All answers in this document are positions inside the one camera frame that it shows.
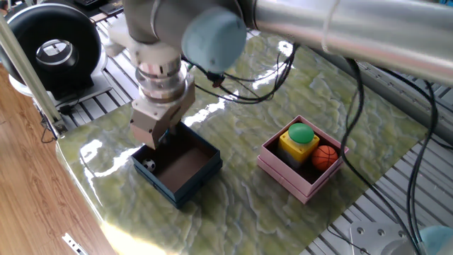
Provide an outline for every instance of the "orange basketball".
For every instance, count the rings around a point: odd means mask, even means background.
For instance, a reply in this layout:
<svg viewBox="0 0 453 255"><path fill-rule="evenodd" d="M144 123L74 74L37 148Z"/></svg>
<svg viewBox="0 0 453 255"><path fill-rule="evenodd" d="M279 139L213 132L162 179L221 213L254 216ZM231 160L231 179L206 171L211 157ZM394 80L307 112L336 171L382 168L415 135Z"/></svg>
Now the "orange basketball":
<svg viewBox="0 0 453 255"><path fill-rule="evenodd" d="M317 147L311 155L311 162L319 171L325 171L338 159L335 150L327 145Z"/></svg>

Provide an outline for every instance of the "small ball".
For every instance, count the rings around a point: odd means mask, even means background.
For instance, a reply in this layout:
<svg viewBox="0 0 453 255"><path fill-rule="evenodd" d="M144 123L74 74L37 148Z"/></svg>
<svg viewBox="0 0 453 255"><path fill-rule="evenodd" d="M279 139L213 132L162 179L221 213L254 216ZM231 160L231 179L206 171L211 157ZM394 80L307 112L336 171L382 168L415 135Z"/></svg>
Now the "small ball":
<svg viewBox="0 0 453 255"><path fill-rule="evenodd" d="M327 145L317 147L311 155L311 162L319 171L327 170L337 159L337 152Z"/></svg>
<svg viewBox="0 0 453 255"><path fill-rule="evenodd" d="M142 162L142 165L148 169L148 171L152 172L156 168L156 163L152 159L145 159Z"/></svg>
<svg viewBox="0 0 453 255"><path fill-rule="evenodd" d="M425 243L427 254L447 254L441 251L451 251L453 242L453 229L444 226L426 227L420 231L420 235Z"/></svg>

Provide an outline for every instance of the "green button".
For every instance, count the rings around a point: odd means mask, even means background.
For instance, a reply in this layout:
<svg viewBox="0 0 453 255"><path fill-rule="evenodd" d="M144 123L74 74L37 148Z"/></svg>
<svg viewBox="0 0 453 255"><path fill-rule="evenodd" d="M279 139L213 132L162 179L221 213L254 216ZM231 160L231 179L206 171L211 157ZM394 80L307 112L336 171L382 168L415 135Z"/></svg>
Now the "green button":
<svg viewBox="0 0 453 255"><path fill-rule="evenodd" d="M311 127L302 123L292 124L288 133L291 140L302 144L309 143L314 138L314 132Z"/></svg>

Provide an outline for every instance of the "green marbled mat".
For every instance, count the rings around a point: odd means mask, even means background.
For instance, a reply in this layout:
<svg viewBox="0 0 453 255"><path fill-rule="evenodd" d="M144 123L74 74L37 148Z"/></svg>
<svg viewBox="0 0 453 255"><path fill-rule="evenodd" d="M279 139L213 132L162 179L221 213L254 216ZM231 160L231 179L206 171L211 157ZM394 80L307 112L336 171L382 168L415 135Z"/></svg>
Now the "green marbled mat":
<svg viewBox="0 0 453 255"><path fill-rule="evenodd" d="M230 73L264 77L291 45L251 37ZM192 70L199 85L210 83ZM228 88L252 96L226 81ZM247 84L258 94L273 79ZM58 140L58 154L120 254L299 254L363 193L343 168L306 204L256 166L260 146L296 115L340 140L355 80L311 50L301 48L285 85L271 101L242 106L197 91L184 122L217 147L224 167L182 210L176 210L134 170L129 156L141 146L129 129L130 104ZM351 135L350 161L372 182L418 140L425 128L366 90L362 118Z"/></svg>

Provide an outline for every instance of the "soccer ball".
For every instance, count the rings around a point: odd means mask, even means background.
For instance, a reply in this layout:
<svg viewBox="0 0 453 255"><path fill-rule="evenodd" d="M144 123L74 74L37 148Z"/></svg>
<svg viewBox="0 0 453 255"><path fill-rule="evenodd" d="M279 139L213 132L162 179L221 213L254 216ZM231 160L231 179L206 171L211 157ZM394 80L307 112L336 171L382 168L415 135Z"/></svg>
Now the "soccer ball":
<svg viewBox="0 0 453 255"><path fill-rule="evenodd" d="M145 159L142 162L142 165L148 169L148 171L152 172L156 168L156 163L152 159Z"/></svg>

